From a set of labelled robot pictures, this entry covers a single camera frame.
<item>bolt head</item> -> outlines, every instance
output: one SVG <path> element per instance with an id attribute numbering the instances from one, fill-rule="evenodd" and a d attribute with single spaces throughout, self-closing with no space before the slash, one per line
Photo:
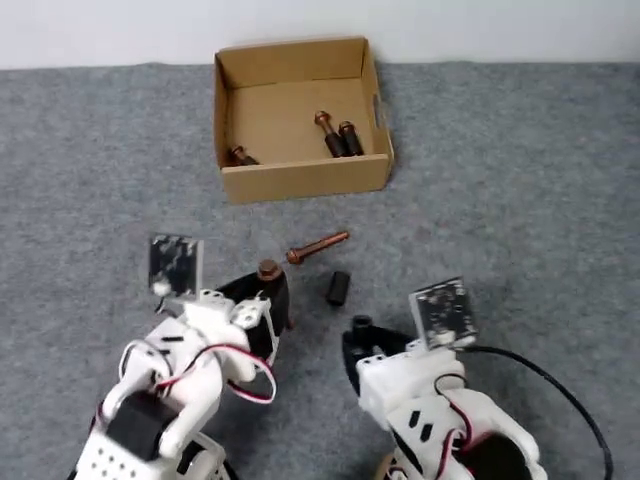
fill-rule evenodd
<path id="1" fill-rule="evenodd" d="M 287 261 L 291 265 L 300 265 L 302 263 L 302 258 L 298 256 L 298 253 L 295 250 L 289 250 L 287 252 Z"/>
<path id="2" fill-rule="evenodd" d="M 338 125 L 338 130 L 348 130 L 354 128 L 353 127 L 353 123 L 345 120 L 344 122 L 340 122 L 340 125 Z"/>
<path id="3" fill-rule="evenodd" d="M 330 118 L 331 115 L 329 115 L 327 112 L 325 112 L 324 110 L 318 110 L 314 117 L 314 122 L 316 125 L 320 125 L 321 123 L 328 122 Z"/>
<path id="4" fill-rule="evenodd" d="M 278 265 L 275 260 L 271 260 L 270 258 L 261 261 L 260 265 L 258 266 L 258 277 L 266 282 L 275 280 L 280 276 L 280 274 L 282 274 L 280 265 Z"/>

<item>wire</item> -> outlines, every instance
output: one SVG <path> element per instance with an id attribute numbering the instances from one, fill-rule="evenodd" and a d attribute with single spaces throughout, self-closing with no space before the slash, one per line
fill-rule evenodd
<path id="1" fill-rule="evenodd" d="M 438 480 L 445 469 L 447 468 L 447 461 L 449 460 L 449 456 L 451 455 L 451 451 L 453 450 L 453 441 L 455 440 L 455 433 L 458 430 L 452 428 L 447 432 L 447 435 L 444 437 L 444 442 L 442 445 L 442 454 L 440 455 L 440 464 L 438 465 L 438 472 L 436 473 L 436 480 Z"/>
<path id="2" fill-rule="evenodd" d="M 118 377 L 120 378 L 120 380 L 122 380 L 122 377 L 124 377 L 124 373 L 127 370 L 127 364 L 129 363 L 129 357 L 131 356 L 131 352 L 136 347 L 141 347 L 145 349 L 147 352 L 153 352 L 153 354 L 156 357 L 162 358 L 164 360 L 165 365 L 167 366 L 167 375 L 169 377 L 173 375 L 173 369 L 171 368 L 171 364 L 169 363 L 169 360 L 167 360 L 165 356 L 162 355 L 160 350 L 158 350 L 156 347 L 154 347 L 153 345 L 151 345 L 149 342 L 145 340 L 132 340 L 127 344 L 126 347 L 124 347 L 122 356 L 120 357 L 120 362 L 118 363 Z"/>
<path id="3" fill-rule="evenodd" d="M 464 388 L 467 388 L 469 386 L 469 381 L 464 375 L 460 375 L 459 373 L 443 373 L 433 381 L 433 388 L 438 393 L 438 395 L 442 395 L 443 397 L 445 397 L 449 401 L 449 406 L 458 415 L 460 415 L 460 417 L 462 417 L 462 421 L 464 422 L 465 429 L 467 430 L 464 438 L 464 445 L 462 447 L 464 448 L 469 446 L 469 444 L 471 443 L 471 439 L 473 438 L 473 425 L 471 423 L 471 420 L 469 420 L 469 416 L 464 412 L 464 410 L 462 410 L 455 402 L 453 402 L 449 397 L 447 397 L 447 395 L 442 390 L 440 390 L 440 388 L 438 388 L 438 382 L 441 379 L 447 378 L 447 377 L 459 378 L 460 380 L 462 380 L 464 384 Z"/>
<path id="4" fill-rule="evenodd" d="M 174 312 L 170 308 L 167 308 L 167 302 L 165 301 L 164 297 L 162 297 L 160 299 L 160 303 L 158 303 L 158 306 L 153 309 L 153 312 L 156 315 L 160 315 L 162 313 L 166 313 L 171 318 L 178 318 L 178 314 L 176 312 Z"/>
<path id="5" fill-rule="evenodd" d="M 510 350 L 505 350 L 498 347 L 482 346 L 482 345 L 471 345 L 468 347 L 461 348 L 459 350 L 463 352 L 468 352 L 468 353 L 492 353 L 494 355 L 501 355 L 503 357 L 510 358 L 524 365 L 525 367 L 530 368 L 535 373 L 537 373 L 542 378 L 544 378 L 547 382 L 549 382 L 551 385 L 556 387 L 560 391 L 560 393 L 562 393 L 562 395 L 564 395 L 564 397 L 567 400 L 569 400 L 571 405 L 573 405 L 575 409 L 578 410 L 578 412 L 580 412 L 580 415 L 582 415 L 582 418 L 585 419 L 585 421 L 589 425 L 589 428 L 591 428 L 591 431 L 595 435 L 598 445 L 602 449 L 602 453 L 604 456 L 604 470 L 605 470 L 604 479 L 611 480 L 611 478 L 613 478 L 613 458 L 611 456 L 611 450 L 609 449 L 609 445 L 607 445 L 607 441 L 604 439 L 604 435 L 602 434 L 600 427 L 598 427 L 598 424 L 595 422 L 595 420 L 593 419 L 591 414 L 587 411 L 587 409 L 580 403 L 580 401 L 578 401 L 578 399 L 564 385 L 562 385 L 558 380 L 556 380 L 550 373 L 543 370 L 541 367 L 533 363 L 531 360 L 528 360 L 524 358 L 522 355 L 518 355 L 517 353 L 512 352 Z"/>
<path id="6" fill-rule="evenodd" d="M 462 380 L 462 383 L 464 384 L 464 388 L 469 387 L 469 380 L 467 380 L 467 377 L 465 377 L 464 375 L 460 375 L 459 373 L 443 373 L 433 381 L 433 388 L 438 395 L 442 395 L 442 391 L 438 388 L 438 382 L 443 378 L 447 378 L 447 377 L 459 378 L 460 380 Z"/>
<path id="7" fill-rule="evenodd" d="M 269 364 L 267 362 L 265 362 L 262 358 L 247 352 L 246 350 L 243 350 L 242 348 L 238 347 L 237 345 L 233 345 L 233 344 L 228 344 L 228 343 L 219 343 L 219 344 L 215 344 L 215 345 L 209 345 L 207 347 L 204 347 L 202 350 L 200 350 L 196 356 L 193 358 L 193 360 L 191 360 L 191 362 L 189 362 L 189 365 L 187 365 L 187 368 L 185 368 L 185 370 L 175 376 L 169 377 L 159 383 L 156 384 L 156 388 L 158 389 L 163 389 L 163 388 L 167 388 L 170 387 L 174 384 L 176 384 L 177 382 L 179 382 L 180 380 L 182 380 L 185 376 L 191 374 L 195 368 L 196 368 L 196 363 L 198 361 L 198 359 L 200 359 L 200 357 L 206 353 L 210 353 L 210 352 L 215 352 L 215 351 L 223 351 L 223 352 L 235 352 L 235 353 L 240 353 L 242 355 L 244 355 L 245 357 L 247 357 L 251 363 L 258 368 L 260 371 L 262 371 L 265 376 L 267 377 L 267 379 L 269 380 L 269 383 L 271 383 L 271 394 L 270 395 L 260 395 L 257 393 L 253 393 L 250 392 L 249 390 L 245 390 L 244 388 L 240 387 L 239 385 L 237 385 L 235 382 L 229 380 L 227 381 L 227 384 L 229 385 L 229 388 L 233 391 L 233 393 L 235 393 L 236 395 L 238 395 L 241 398 L 244 398 L 245 400 L 248 400 L 250 402 L 253 403 L 258 403 L 261 405 L 268 405 L 271 402 L 273 402 L 273 399 L 276 397 L 276 393 L 277 393 L 277 383 L 276 383 L 276 379 L 273 375 L 273 371 L 271 370 L 271 367 L 269 366 Z"/>

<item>carpet floor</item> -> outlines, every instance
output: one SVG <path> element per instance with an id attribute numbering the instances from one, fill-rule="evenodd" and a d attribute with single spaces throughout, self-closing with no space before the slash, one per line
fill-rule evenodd
<path id="1" fill-rule="evenodd" d="M 241 478 L 368 479 L 392 442 L 357 406 L 340 336 L 367 313 L 414 331 L 408 292 L 463 275 L 482 344 L 548 368 L 640 472 L 640 66 L 380 65 L 397 166 L 384 191 L 231 206 L 206 66 L 0 72 L 0 464 L 62 479 L 130 339 L 158 321 L 150 231 L 205 240 L 221 284 L 341 228 L 289 268 L 297 328 L 276 402 L 225 396 L 207 430 Z M 352 273 L 344 308 L 323 294 Z M 465 357 L 538 440 L 550 478 L 602 478 L 585 422 L 506 359 Z"/>

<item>brown cardboard box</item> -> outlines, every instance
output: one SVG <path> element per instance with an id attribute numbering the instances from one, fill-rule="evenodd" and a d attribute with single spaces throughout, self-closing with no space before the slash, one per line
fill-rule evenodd
<path id="1" fill-rule="evenodd" d="M 379 111 L 375 64 L 364 37 L 221 50 L 215 57 L 214 134 L 232 203 L 364 192 L 384 187 L 393 166 Z M 356 126 L 365 155 L 332 158 L 317 110 Z M 242 145 L 260 165 L 234 166 Z"/>

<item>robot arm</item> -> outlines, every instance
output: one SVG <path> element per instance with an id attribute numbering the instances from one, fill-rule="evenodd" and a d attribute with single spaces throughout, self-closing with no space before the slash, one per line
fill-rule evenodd
<path id="1" fill-rule="evenodd" d="M 228 384 L 238 395 L 270 403 L 270 366 L 288 325 L 289 292 L 280 270 L 252 273 L 183 300 L 184 313 L 131 342 L 120 380 L 98 408 L 76 480 L 233 479 L 224 449 L 201 433 Z M 271 395 L 238 386 L 262 370 Z"/>
<path id="2" fill-rule="evenodd" d="M 377 344 L 384 338 L 393 348 Z M 395 441 L 387 478 L 546 480 L 533 437 L 489 397 L 465 387 L 453 350 L 427 350 L 422 340 L 355 317 L 343 355 L 360 407 Z"/>

